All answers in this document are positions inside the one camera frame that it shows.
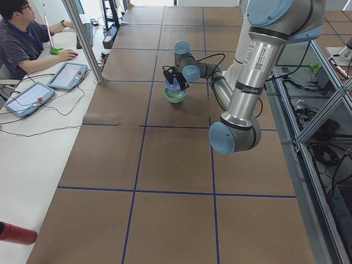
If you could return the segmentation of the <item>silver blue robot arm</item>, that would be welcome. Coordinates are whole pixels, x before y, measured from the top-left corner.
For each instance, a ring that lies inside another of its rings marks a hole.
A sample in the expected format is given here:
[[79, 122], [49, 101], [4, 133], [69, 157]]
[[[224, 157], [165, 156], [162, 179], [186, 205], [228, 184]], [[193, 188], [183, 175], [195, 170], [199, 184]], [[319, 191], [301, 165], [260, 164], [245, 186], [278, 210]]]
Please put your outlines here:
[[282, 47], [311, 41], [323, 31], [325, 1], [249, 1], [236, 57], [223, 73], [219, 66], [197, 61], [186, 41], [174, 46], [180, 85], [204, 78], [224, 107], [208, 132], [212, 148], [231, 154], [254, 148], [261, 128], [253, 111]]

